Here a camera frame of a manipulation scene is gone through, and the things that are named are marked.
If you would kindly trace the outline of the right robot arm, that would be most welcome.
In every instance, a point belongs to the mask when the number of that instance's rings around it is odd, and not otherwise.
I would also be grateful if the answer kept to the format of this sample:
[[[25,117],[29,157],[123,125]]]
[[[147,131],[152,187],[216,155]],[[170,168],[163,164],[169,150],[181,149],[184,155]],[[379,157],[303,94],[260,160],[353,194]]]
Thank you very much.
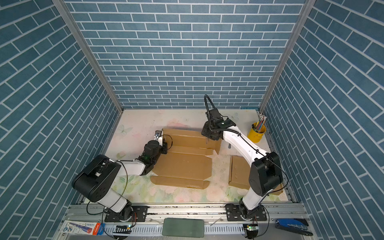
[[[245,220],[254,218],[265,197],[283,182],[279,156],[258,147],[241,133],[232,120],[208,120],[203,126],[202,135],[214,141],[226,141],[247,161],[250,166],[250,189],[240,200],[239,211]]]

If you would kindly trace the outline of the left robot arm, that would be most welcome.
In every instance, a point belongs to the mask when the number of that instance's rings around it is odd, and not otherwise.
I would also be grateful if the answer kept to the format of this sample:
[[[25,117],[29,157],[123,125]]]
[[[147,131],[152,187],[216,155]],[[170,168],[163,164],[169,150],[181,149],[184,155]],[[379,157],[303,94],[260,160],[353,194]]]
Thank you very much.
[[[145,176],[153,170],[161,155],[168,153],[168,144],[162,139],[149,141],[142,154],[132,161],[113,161],[105,155],[96,156],[72,181],[72,187],[90,202],[105,207],[117,221],[133,219],[132,203],[112,189],[115,179],[129,176]]]

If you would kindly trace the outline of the brown cardboard box sheet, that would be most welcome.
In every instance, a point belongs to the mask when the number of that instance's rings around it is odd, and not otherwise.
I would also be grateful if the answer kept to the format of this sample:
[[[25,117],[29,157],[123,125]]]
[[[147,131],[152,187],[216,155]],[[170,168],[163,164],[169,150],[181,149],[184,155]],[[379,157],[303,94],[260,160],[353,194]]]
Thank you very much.
[[[282,192],[283,175],[280,160],[276,153],[256,159],[249,164],[246,159],[232,156],[230,160],[229,185],[240,189],[251,189],[257,195],[264,196],[267,192]]]

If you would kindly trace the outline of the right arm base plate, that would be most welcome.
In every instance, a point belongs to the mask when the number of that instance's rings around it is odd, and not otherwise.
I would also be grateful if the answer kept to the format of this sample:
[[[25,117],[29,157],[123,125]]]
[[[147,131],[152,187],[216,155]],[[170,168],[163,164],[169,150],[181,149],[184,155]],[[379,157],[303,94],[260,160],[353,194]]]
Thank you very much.
[[[262,205],[253,210],[248,210],[243,205],[226,204],[225,211],[228,222],[267,220],[267,215]]]

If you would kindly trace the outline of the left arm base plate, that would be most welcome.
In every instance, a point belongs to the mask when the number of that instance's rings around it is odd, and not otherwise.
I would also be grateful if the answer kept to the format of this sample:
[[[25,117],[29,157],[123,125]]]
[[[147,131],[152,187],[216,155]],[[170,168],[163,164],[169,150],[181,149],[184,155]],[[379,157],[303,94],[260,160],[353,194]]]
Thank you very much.
[[[117,223],[117,222],[144,222],[148,213],[148,206],[127,206],[122,211],[116,213],[112,210],[107,211],[105,216],[105,222]]]

